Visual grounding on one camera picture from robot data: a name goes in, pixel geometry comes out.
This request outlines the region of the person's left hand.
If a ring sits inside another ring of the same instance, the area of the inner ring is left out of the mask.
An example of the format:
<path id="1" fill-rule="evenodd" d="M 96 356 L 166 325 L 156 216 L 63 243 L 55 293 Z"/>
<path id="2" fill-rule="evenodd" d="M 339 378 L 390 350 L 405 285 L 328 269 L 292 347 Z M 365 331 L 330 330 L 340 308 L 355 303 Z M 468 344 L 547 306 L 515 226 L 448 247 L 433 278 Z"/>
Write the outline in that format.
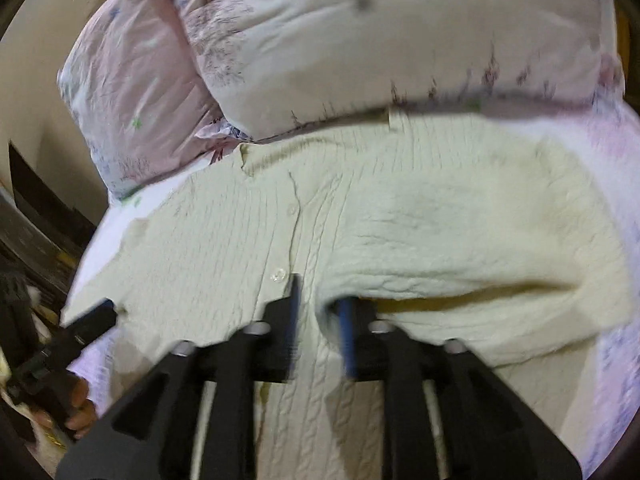
<path id="1" fill-rule="evenodd" d="M 85 436 L 98 420 L 96 404 L 89 399 L 89 384 L 85 378 L 67 372 L 63 386 L 63 391 L 67 394 L 67 400 L 64 401 L 67 414 L 65 422 L 59 422 L 38 404 L 32 404 L 29 411 L 34 421 L 42 428 L 60 430 L 67 437 L 77 441 Z"/>

